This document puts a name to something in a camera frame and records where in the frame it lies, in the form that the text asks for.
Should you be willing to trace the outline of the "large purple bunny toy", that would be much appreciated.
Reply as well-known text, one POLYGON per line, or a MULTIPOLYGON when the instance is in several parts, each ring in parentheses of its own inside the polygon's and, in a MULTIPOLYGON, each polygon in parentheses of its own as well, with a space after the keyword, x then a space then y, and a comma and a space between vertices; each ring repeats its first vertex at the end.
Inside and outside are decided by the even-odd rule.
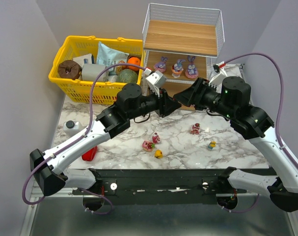
POLYGON ((195 60, 196 56, 190 56, 188 55, 187 59, 188 59, 188 66, 185 70, 185 76, 188 79, 196 79, 198 77, 198 70, 194 64, 194 60, 195 60))

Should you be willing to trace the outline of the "red white figure toy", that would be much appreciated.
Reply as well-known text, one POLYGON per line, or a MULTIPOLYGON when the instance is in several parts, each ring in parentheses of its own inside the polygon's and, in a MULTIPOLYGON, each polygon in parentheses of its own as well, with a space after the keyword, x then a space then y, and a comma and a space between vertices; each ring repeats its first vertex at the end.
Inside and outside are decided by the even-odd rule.
POLYGON ((193 124, 192 127, 191 127, 190 133, 198 135, 200 133, 200 124, 199 123, 193 124))

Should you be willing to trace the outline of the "yellow blue duck toy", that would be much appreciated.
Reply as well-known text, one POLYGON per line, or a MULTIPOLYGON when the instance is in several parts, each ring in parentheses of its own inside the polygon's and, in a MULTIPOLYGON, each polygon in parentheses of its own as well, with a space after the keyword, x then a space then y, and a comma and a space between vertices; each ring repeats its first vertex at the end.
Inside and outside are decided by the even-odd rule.
POLYGON ((216 142, 215 141, 211 141, 209 144, 208 144, 208 149, 209 150, 212 150, 213 148, 216 147, 216 142))

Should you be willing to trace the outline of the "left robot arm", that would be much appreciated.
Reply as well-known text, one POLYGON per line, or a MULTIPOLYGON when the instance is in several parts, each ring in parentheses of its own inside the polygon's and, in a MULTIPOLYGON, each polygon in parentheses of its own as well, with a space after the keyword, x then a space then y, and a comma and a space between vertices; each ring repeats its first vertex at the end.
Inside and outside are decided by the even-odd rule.
POLYGON ((96 176, 91 170, 67 173, 72 162, 127 130, 131 120, 151 112, 163 118, 180 107, 165 89, 143 96, 139 85, 126 84, 117 94, 117 100, 98 114, 87 128, 52 149, 44 152, 35 149, 30 153, 30 169, 43 195, 51 196, 71 184, 89 189, 96 183, 96 176))

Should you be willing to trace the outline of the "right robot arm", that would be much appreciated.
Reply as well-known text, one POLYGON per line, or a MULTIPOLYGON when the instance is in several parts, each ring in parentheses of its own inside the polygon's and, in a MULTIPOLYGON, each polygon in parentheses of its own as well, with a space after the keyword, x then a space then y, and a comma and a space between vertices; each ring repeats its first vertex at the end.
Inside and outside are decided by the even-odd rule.
POLYGON ((219 175, 217 184, 223 190, 243 189, 266 197, 281 210, 298 210, 298 160, 280 146, 275 125, 261 108, 249 103, 251 87, 240 77, 223 79, 221 92, 198 78, 191 87, 173 97, 196 110, 209 109, 229 119, 230 126, 254 145, 275 170, 274 176, 250 174, 233 167, 219 175))

